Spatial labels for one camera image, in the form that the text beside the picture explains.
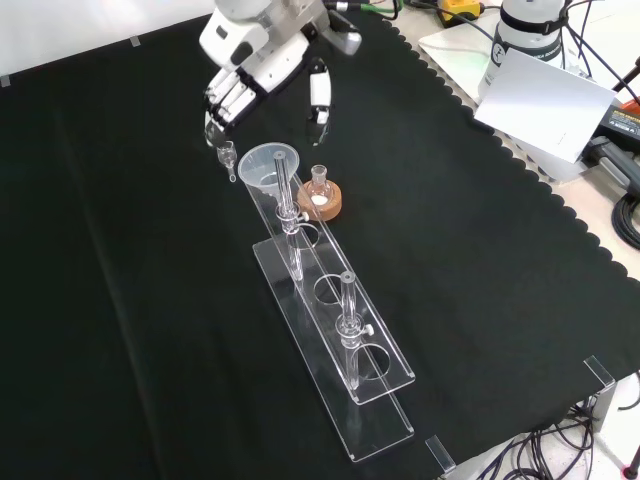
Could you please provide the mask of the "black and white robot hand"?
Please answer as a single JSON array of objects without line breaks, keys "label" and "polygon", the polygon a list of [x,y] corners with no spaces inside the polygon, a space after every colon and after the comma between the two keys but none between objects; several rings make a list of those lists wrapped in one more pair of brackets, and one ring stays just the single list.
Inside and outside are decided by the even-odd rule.
[{"label": "black and white robot hand", "polygon": [[203,94],[208,146],[222,146],[263,98],[284,87],[328,27],[321,1],[218,1],[199,38],[218,67]]}]

